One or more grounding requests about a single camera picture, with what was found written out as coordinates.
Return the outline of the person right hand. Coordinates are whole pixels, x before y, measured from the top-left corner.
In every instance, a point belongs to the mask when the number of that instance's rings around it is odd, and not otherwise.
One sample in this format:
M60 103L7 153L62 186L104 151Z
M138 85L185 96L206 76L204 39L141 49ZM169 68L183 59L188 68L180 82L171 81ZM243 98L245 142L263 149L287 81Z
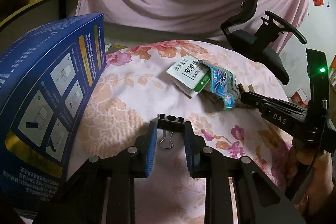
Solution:
M297 173L296 163L299 161L309 165L314 158L314 152L308 149L298 149L296 141L292 140L288 160L285 166L286 178L289 180ZM315 159L313 168L314 176L305 197L295 207L309 220L315 217L323 209L335 205L335 183L333 180L333 163L331 153L320 153Z

